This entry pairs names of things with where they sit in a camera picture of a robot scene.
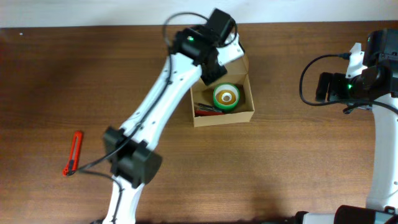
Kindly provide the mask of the brown cardboard box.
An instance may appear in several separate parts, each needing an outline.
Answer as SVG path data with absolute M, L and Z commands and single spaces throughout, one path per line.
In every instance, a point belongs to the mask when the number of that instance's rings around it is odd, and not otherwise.
M 249 122 L 255 112 L 254 103 L 249 81 L 249 60 L 243 56 L 226 66 L 227 74 L 212 83 L 205 85 L 202 80 L 197 81 L 190 89 L 192 103 L 193 126 L 213 126 L 220 124 Z M 213 106 L 213 92 L 215 88 L 223 83 L 230 83 L 239 91 L 239 101 L 229 112 L 220 115 L 203 116 L 198 114 L 199 104 Z

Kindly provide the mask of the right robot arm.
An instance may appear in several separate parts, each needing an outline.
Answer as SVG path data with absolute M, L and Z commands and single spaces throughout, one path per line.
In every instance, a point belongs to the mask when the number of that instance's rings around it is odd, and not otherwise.
M 345 73 L 323 72 L 311 106 L 346 105 L 371 111 L 375 122 L 374 169 L 365 207 L 340 206 L 335 213 L 297 212 L 289 223 L 397 223 L 397 30 L 376 30 L 348 53 Z

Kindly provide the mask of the red utility knife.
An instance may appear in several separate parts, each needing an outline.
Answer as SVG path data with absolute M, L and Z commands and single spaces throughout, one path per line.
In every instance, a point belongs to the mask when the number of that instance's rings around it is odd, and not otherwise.
M 78 169 L 82 140 L 83 132 L 75 131 L 72 139 L 68 162 L 62 172 L 64 177 L 73 175 Z

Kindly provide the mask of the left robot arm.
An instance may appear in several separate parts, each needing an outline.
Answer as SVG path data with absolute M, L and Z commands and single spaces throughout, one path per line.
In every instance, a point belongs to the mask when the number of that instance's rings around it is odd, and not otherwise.
M 226 12 L 215 9 L 204 24 L 178 31 L 174 39 L 167 35 L 170 20 L 162 26 L 167 58 L 157 81 L 120 128 L 104 133 L 103 158 L 111 164 L 105 178 L 113 182 L 113 191 L 101 223 L 135 223 L 141 192 L 161 167 L 155 148 L 172 113 L 198 80 L 214 83 L 226 74 L 225 64 L 235 60 L 230 52 L 238 46 L 238 28 Z

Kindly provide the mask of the green tape roll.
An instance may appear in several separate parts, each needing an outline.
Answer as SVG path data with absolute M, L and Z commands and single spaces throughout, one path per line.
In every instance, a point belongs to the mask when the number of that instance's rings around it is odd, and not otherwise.
M 221 90 L 231 90 L 231 91 L 235 92 L 235 94 L 237 94 L 237 96 L 238 96 L 237 102 L 235 102 L 235 104 L 233 104 L 233 105 L 221 105 L 221 104 L 219 104 L 216 101 L 216 94 L 219 91 L 221 91 Z M 237 106 L 237 104 L 239 103 L 239 100 L 240 100 L 240 92 L 239 92 L 238 88 L 235 85 L 233 85 L 232 83 L 220 83 L 219 85 L 217 85 L 215 87 L 215 89 L 213 91 L 213 102 L 214 102 L 214 105 L 217 108 L 219 108 L 220 110 L 223 110 L 223 111 L 231 111 L 231 110 L 233 110 Z

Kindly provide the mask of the red black stapler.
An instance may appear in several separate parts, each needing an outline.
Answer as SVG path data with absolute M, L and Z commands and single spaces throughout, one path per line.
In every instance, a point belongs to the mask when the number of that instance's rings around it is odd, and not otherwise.
M 194 114 L 195 116 L 216 116 L 216 115 L 223 115 L 225 114 L 225 112 L 210 105 L 195 103 Z

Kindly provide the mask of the small yellow tape roll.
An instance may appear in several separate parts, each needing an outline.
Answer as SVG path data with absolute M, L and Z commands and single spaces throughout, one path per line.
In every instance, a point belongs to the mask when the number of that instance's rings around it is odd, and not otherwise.
M 216 94 L 216 101 L 221 105 L 233 105 L 237 100 L 237 94 L 231 90 L 221 90 Z

